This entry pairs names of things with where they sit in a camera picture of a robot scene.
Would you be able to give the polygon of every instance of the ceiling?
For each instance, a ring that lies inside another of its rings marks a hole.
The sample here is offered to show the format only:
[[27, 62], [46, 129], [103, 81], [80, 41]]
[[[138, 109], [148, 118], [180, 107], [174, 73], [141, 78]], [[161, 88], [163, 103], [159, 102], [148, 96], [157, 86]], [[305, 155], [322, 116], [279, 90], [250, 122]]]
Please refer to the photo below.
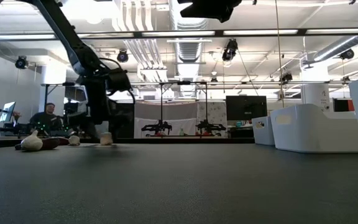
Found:
[[[156, 30], [170, 30], [171, 22], [169, 11], [156, 10], [156, 5], [167, 4], [168, 1], [152, 1], [152, 23]], [[258, 5], [250, 5], [252, 1], [244, 1], [244, 4], [235, 8], [231, 19], [223, 24], [217, 20], [209, 20], [208, 29], [275, 29], [277, 28], [277, 17], [275, 6], [263, 5], [263, 2], [274, 2], [259, 0]], [[304, 7], [314, 3], [335, 3], [349, 2], [348, 0], [332, 1], [284, 1], [278, 0], [281, 6], [278, 7], [279, 27], [282, 28], [302, 28], [302, 27], [358, 27], [358, 3], [354, 5], [340, 4], [335, 6], [313, 6]], [[114, 32], [111, 19], [104, 18], [99, 24], [90, 24], [84, 19], [70, 18], [71, 24], [76, 27], [77, 32]], [[45, 19], [32, 6], [21, 3], [4, 1], [0, 6], [0, 33], [31, 33], [31, 32], [51, 32], [51, 28]], [[341, 38], [340, 36], [314, 36], [314, 37], [282, 37], [280, 48], [276, 37], [242, 37], [237, 38], [241, 57], [234, 57], [230, 67], [224, 67], [221, 59], [221, 51], [227, 39], [213, 38], [211, 43], [205, 43], [201, 61], [205, 64], [200, 65], [199, 80], [209, 80], [213, 70], [218, 73], [218, 80], [221, 82], [247, 81], [246, 69], [253, 80], [278, 80], [277, 70], [281, 64], [284, 65], [302, 52], [315, 52], [321, 50]], [[125, 44], [122, 40], [87, 40], [87, 44], [92, 45], [96, 51], [105, 55], [111, 54], [116, 57], [119, 49], [124, 49]], [[173, 78], [176, 74], [176, 57], [173, 44], [167, 43], [166, 39], [157, 39], [159, 52], [162, 55], [164, 65], [168, 69], [168, 78]], [[59, 41], [38, 41], [38, 42], [9, 42], [4, 46], [15, 49], [47, 49], [51, 53], [59, 56], [63, 60], [67, 59], [67, 54], [63, 45]], [[353, 62], [345, 61], [345, 66], [341, 67], [342, 60], [330, 59], [329, 74], [332, 78], [342, 78], [344, 74], [358, 71], [358, 46], [353, 48], [356, 56]], [[132, 82], [139, 82], [136, 76], [137, 62], [129, 56], [129, 61], [122, 64], [123, 68], [133, 72], [130, 74]], [[294, 79], [300, 73], [299, 66], [292, 70]]]

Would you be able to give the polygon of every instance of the white column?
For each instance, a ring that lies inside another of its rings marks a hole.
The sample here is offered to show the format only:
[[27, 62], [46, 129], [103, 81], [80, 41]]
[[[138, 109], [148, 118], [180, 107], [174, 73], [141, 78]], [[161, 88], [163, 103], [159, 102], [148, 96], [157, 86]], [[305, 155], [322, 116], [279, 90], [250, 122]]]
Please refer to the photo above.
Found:
[[[312, 65], [313, 68], [302, 69], [300, 75], [302, 81], [328, 81], [328, 68], [323, 63]], [[302, 103], [311, 103], [321, 108], [322, 111], [330, 111], [328, 84], [307, 84], [301, 88]]]
[[[50, 59], [46, 66], [42, 67], [42, 76], [45, 84], [60, 84], [66, 81], [67, 67], [55, 59]], [[55, 115], [63, 116], [65, 87], [58, 86], [48, 95], [48, 103], [55, 104]], [[45, 87], [40, 90], [39, 111], [44, 111]]]

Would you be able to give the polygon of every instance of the exposed ductwork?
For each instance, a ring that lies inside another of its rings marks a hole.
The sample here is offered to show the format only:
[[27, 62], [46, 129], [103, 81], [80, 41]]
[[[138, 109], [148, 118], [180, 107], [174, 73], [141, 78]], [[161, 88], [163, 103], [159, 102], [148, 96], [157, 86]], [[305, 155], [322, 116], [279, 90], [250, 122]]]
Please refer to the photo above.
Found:
[[315, 53], [313, 55], [313, 60], [307, 61], [307, 63], [322, 62], [329, 58], [335, 57], [356, 45], [358, 45], [358, 35], [352, 37], [343, 37], [323, 50]]
[[[174, 30], [202, 30], [206, 29], [208, 25], [207, 19], [199, 18], [182, 18], [180, 11], [190, 4], [179, 4], [177, 0], [170, 0], [170, 18], [172, 29]], [[195, 81], [198, 76], [199, 64], [191, 64], [201, 61], [201, 52], [203, 49], [202, 43], [176, 43], [175, 52], [177, 62], [185, 62], [187, 64], [177, 65], [178, 75], [182, 79]], [[183, 96], [194, 96], [195, 86], [181, 86]]]

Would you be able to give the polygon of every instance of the man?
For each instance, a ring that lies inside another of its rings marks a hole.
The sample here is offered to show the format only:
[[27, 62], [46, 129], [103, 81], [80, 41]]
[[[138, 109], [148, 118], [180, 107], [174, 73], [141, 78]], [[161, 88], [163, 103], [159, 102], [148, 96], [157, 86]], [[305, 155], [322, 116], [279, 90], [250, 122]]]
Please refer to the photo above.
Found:
[[54, 115], [55, 105], [53, 103], [47, 103], [45, 112], [36, 113], [31, 119], [30, 124], [33, 126], [45, 125], [46, 129], [51, 131], [61, 128], [62, 121], [56, 115]]

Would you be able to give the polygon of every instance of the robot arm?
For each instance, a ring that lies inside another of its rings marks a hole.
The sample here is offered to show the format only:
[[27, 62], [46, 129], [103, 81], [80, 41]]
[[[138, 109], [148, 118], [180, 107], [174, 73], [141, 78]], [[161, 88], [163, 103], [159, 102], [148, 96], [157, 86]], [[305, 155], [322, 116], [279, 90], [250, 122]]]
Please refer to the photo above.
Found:
[[131, 84], [127, 71], [120, 66], [111, 70], [102, 63], [92, 49], [77, 36], [74, 27], [60, 10], [61, 4], [56, 3], [55, 0], [18, 1], [37, 7], [56, 37], [62, 42], [74, 71], [80, 75], [77, 82], [86, 88], [93, 121], [100, 124], [111, 119], [114, 116], [114, 106], [106, 96], [106, 91], [113, 94], [116, 91], [130, 90]]

